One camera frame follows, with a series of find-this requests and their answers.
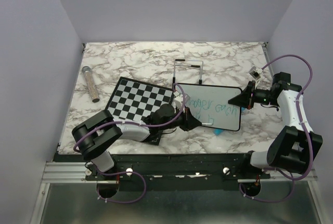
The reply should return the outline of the black framed whiteboard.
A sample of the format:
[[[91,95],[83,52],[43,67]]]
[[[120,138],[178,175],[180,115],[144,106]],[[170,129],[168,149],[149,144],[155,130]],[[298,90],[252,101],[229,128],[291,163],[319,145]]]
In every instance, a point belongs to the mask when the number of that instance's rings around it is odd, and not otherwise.
[[[213,123],[207,127],[215,129],[240,130],[241,107],[228,104],[228,100],[239,95],[241,88],[187,83],[180,86],[189,96],[186,106],[201,123]]]

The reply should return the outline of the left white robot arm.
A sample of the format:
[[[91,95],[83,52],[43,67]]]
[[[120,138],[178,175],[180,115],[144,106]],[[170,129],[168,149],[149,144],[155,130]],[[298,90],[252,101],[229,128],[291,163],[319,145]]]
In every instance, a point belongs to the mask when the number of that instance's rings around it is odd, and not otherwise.
[[[163,104],[155,112],[139,122],[113,118],[108,110],[102,110],[72,130],[75,140],[74,151],[82,154],[87,162],[97,167],[97,173],[104,180],[115,175],[114,160],[107,149],[117,140],[151,142],[164,130],[179,127],[190,131],[202,126],[188,107],[175,109]]]

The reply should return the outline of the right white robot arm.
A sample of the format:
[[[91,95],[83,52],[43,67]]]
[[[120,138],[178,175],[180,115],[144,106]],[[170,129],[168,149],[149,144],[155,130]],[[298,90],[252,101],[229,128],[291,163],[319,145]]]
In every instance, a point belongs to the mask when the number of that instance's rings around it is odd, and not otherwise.
[[[255,103],[277,107],[284,127],[267,151],[252,152],[250,160],[239,165],[240,174],[251,178],[258,169],[283,169],[303,175],[308,170],[322,146],[323,139],[315,134],[307,122],[303,107],[303,93],[300,85],[291,82],[289,73],[280,72],[273,76],[270,89],[257,89],[250,81],[239,95],[228,103],[251,109]]]

